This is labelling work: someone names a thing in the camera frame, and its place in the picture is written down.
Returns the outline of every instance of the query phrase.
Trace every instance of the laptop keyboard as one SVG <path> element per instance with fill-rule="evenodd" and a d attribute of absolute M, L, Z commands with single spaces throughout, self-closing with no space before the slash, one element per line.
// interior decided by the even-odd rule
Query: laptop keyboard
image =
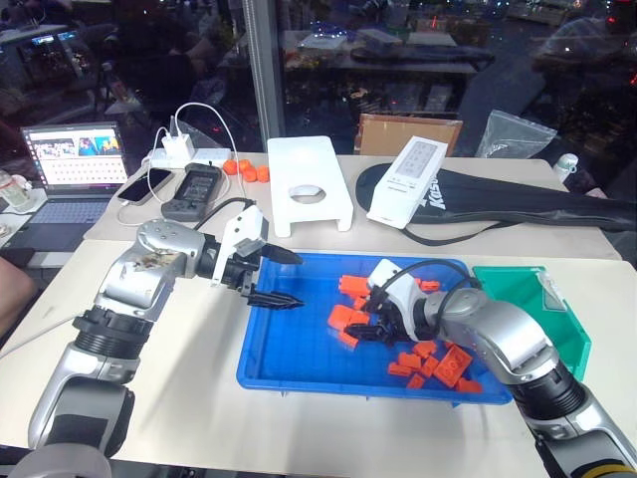
<path fill-rule="evenodd" d="M 31 219 L 32 224 L 95 224 L 107 202 L 47 202 Z"/>

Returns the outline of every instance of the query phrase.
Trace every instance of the black cable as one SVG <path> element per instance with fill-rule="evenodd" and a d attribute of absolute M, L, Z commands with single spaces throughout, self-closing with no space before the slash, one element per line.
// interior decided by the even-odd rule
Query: black cable
<path fill-rule="evenodd" d="M 465 281 L 469 282 L 469 284 L 471 284 L 473 287 L 476 287 L 476 283 L 478 284 L 477 288 L 480 289 L 480 282 L 478 282 L 477 279 L 474 279 L 473 277 L 471 277 L 469 275 L 469 273 L 467 271 L 465 271 L 462 267 L 460 267 L 458 264 L 451 262 L 451 261 L 447 261 L 445 259 L 426 259 L 424 261 L 418 261 L 415 262 L 414 264 L 405 267 L 404 269 L 398 271 L 396 274 L 394 274 L 393 276 L 391 276 L 387 282 L 385 282 L 382 287 L 380 288 L 381 293 L 385 292 L 387 290 L 387 288 L 389 286 L 391 286 L 394 282 L 396 282 L 398 279 L 400 279 L 402 276 L 404 276 L 405 274 L 409 274 L 411 271 L 413 271 L 414 269 L 420 269 L 421 267 L 425 267 L 425 266 L 447 266 L 451 269 L 453 269 L 454 271 L 456 271 L 458 274 L 460 274 Z"/>
<path fill-rule="evenodd" d="M 246 209 L 248 209 L 250 206 L 256 204 L 256 201 L 253 201 L 252 199 L 247 199 L 245 197 L 231 197 L 230 199 L 226 199 L 225 201 L 223 201 L 221 204 L 219 204 L 218 206 L 215 206 L 212 211 L 210 211 L 208 214 L 206 214 L 204 216 L 203 219 L 201 219 L 196 225 L 195 227 L 193 227 L 193 229 L 195 231 L 198 231 L 199 228 L 201 228 L 201 226 L 203 226 L 206 222 L 208 222 L 208 220 L 214 216 L 217 212 L 219 212 L 221 209 L 223 209 L 224 207 L 226 207 L 228 204 L 232 204 L 233 202 L 243 202 L 244 203 L 244 208 L 243 210 L 245 211 Z"/>
<path fill-rule="evenodd" d="M 467 241 L 469 239 L 476 237 L 478 234 L 489 231 L 491 229 L 511 227 L 511 226 L 515 226 L 516 224 L 519 224 L 519 223 L 510 222 L 510 221 L 500 221 L 495 224 L 492 224 L 491 226 L 485 227 L 484 229 L 481 229 L 478 232 L 474 232 L 472 234 L 465 234 L 464 236 L 452 237 L 449 239 L 428 239 L 426 237 L 417 236 L 406 227 L 404 229 L 401 229 L 400 232 L 402 232 L 405 236 L 407 236 L 412 241 L 417 242 L 418 244 L 422 244 L 423 246 L 429 246 L 429 247 L 437 247 L 437 246 L 447 246 L 449 244 L 455 244 L 456 242 Z"/>
<path fill-rule="evenodd" d="M 454 287 L 449 289 L 449 292 L 447 292 L 447 295 L 442 299 L 442 302 L 440 303 L 440 307 L 438 308 L 438 311 L 436 312 L 436 315 L 434 316 L 434 322 L 435 322 L 434 327 L 431 328 L 431 335 L 433 337 L 438 337 L 438 334 L 440 334 L 440 327 L 441 327 L 441 322 L 442 322 L 441 319 L 442 319 L 442 315 L 445 313 L 445 309 L 447 308 L 447 304 L 449 304 L 449 301 L 451 300 L 453 295 L 456 292 L 458 292 L 460 289 L 462 289 L 462 287 L 465 285 L 466 281 L 467 281 L 466 279 L 463 279 L 458 284 L 456 284 Z"/>
<path fill-rule="evenodd" d="M 447 304 L 449 303 L 449 301 L 451 300 L 452 296 L 460 289 L 463 287 L 463 285 L 465 284 L 465 282 L 468 282 L 469 285 L 473 288 L 476 289 L 482 289 L 482 284 L 480 283 L 480 281 L 478 279 L 476 279 L 475 277 L 471 277 L 469 275 L 469 273 L 467 271 L 465 271 L 462 267 L 460 267 L 458 264 L 451 262 L 451 261 L 447 261 L 445 259 L 426 259 L 424 261 L 418 261 L 410 266 L 405 267 L 404 269 L 396 272 L 393 276 L 391 276 L 383 285 L 382 287 L 378 290 L 378 292 L 376 294 L 380 294 L 380 297 L 383 298 L 385 295 L 385 291 L 387 290 L 387 288 L 389 286 L 391 286 L 394 282 L 396 282 L 398 279 L 400 279 L 402 276 L 404 276 L 405 274 L 410 273 L 411 271 L 413 271 L 414 269 L 419 269 L 421 267 L 425 267 L 425 266 L 447 266 L 451 269 L 453 269 L 454 271 L 458 272 L 463 278 L 460 282 L 458 282 L 458 284 L 456 284 L 454 287 L 452 287 L 449 292 L 447 292 L 447 295 L 443 298 L 442 302 L 440 303 L 440 307 L 438 307 L 438 312 L 436 312 L 436 316 L 434 318 L 435 320 L 435 325 L 433 328 L 431 328 L 429 331 L 426 331 L 427 334 L 430 334 L 433 337 L 438 337 L 438 334 L 440 333 L 440 324 L 441 321 L 440 319 L 442 318 L 442 315 L 445 312 L 445 308 L 447 307 Z"/>

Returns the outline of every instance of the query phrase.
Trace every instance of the laptop screen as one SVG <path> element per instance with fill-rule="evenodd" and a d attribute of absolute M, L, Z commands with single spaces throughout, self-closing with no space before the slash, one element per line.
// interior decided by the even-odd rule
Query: laptop screen
<path fill-rule="evenodd" d="M 50 192 L 102 194 L 128 178 L 114 122 L 24 127 L 22 134 Z"/>

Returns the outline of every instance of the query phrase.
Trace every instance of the smartphone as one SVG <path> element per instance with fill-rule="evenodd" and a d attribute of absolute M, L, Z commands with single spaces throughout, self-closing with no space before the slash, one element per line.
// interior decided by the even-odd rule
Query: smartphone
<path fill-rule="evenodd" d="M 143 174 L 133 184 L 117 195 L 117 199 L 128 201 L 129 204 L 140 206 L 150 198 L 147 174 Z M 156 194 L 161 187 L 172 177 L 172 172 L 167 169 L 150 169 L 150 187 Z"/>

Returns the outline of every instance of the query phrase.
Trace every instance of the black bag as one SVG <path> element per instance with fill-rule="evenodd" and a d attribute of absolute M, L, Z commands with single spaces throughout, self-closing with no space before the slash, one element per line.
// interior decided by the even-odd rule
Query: black bag
<path fill-rule="evenodd" d="M 389 168 L 377 164 L 356 180 L 356 200 L 369 210 L 374 187 Z M 543 187 L 485 179 L 441 169 L 411 219 L 412 224 L 447 224 L 470 221 L 500 221 L 482 231 L 452 239 L 409 238 L 428 246 L 442 246 L 470 239 L 488 229 L 522 222 L 549 226 L 592 226 L 610 231 L 634 231 L 637 204 L 600 199 Z"/>

